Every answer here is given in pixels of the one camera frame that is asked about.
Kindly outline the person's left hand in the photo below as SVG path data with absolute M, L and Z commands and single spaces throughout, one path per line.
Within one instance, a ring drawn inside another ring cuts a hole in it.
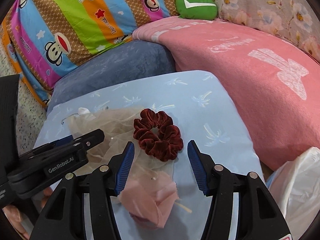
M 48 187 L 45 190 L 43 190 L 43 193 L 41 194 L 42 200 L 40 204 L 40 210 L 44 208 L 45 204 L 47 203 L 52 193 L 53 193 L 53 190 L 51 187 Z M 4 207 L 2 210 L 5 216 L 7 217 L 7 219 L 9 220 L 9 222 L 11 223 L 11 225 L 19 233 L 19 235 L 23 239 L 30 239 L 30 234 L 27 232 L 26 228 L 22 224 L 22 222 L 24 221 L 23 213 L 13 205 L 8 205 Z

